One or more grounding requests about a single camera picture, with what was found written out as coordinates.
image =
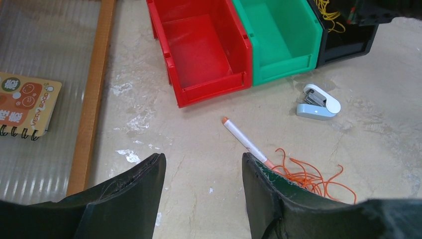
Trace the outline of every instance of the green plastic bin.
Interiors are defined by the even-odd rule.
[[[307,0],[232,0],[252,43],[253,85],[317,66],[322,27]]]

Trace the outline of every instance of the white pen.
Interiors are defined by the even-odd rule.
[[[223,125],[230,131],[234,137],[239,140],[240,143],[245,146],[245,148],[253,154],[259,161],[261,161],[265,166],[267,166],[269,169],[273,169],[275,165],[265,156],[249,139],[246,137],[242,131],[239,130],[239,128],[236,127],[236,125],[233,124],[233,122],[230,121],[229,118],[224,117],[221,122]]]

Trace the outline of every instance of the yellow string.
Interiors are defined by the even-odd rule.
[[[343,24],[341,24],[338,21],[334,21],[340,16],[340,12],[338,12],[338,11],[337,12],[330,12],[330,13],[327,12],[327,6],[329,4],[329,0],[315,0],[315,3],[317,4],[318,9],[321,12],[324,20],[332,22],[332,28],[330,28],[328,30],[328,32],[334,31],[334,32],[337,32],[337,33],[344,33],[346,31],[346,27],[344,27]],[[336,25],[339,25],[342,28],[342,30],[335,29]]]

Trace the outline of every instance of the red plastic bin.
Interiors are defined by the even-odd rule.
[[[252,46],[231,0],[147,0],[180,108],[252,86]]]

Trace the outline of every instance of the light blue stapler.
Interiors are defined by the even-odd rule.
[[[296,108],[296,115],[315,120],[329,120],[336,116],[341,105],[327,92],[314,84],[308,84],[304,88],[307,104],[299,104]]]

